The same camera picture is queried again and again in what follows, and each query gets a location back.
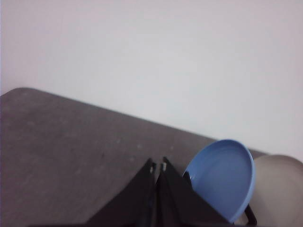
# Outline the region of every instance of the table surface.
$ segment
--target table surface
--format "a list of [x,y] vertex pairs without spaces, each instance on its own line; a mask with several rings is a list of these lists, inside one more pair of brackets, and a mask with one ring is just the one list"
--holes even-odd
[[[1,224],[81,223],[151,157],[182,173],[214,139],[30,88],[1,96]],[[256,158],[263,153],[250,150]]]

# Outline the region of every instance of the black plastic piece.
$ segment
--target black plastic piece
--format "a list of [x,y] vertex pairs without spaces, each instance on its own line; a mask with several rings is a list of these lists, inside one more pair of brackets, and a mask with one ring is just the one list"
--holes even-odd
[[192,190],[166,157],[163,158],[157,180],[157,193],[160,226],[230,226],[224,217]]

